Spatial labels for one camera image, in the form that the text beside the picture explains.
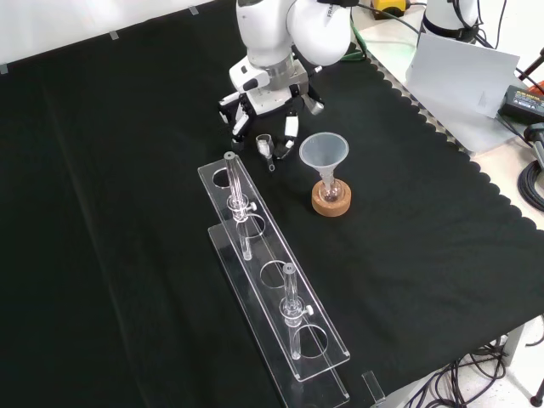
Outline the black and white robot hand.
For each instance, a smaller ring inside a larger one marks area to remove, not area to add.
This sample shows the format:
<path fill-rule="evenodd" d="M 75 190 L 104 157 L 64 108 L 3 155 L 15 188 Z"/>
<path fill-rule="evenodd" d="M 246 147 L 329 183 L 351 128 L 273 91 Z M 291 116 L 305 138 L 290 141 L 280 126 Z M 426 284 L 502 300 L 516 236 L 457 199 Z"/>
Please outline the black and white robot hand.
<path fill-rule="evenodd" d="M 276 160 L 283 160 L 291 153 L 298 137 L 298 110 L 295 107 L 298 100 L 314 116 L 325 108 L 319 94 L 308 82 L 304 82 L 275 91 L 259 88 L 244 93 L 231 93 L 218 102 L 218 112 L 230 128 L 231 144 L 235 148 L 243 147 L 245 137 L 258 118 L 284 113 L 284 136 L 267 153 L 267 156 Z"/>

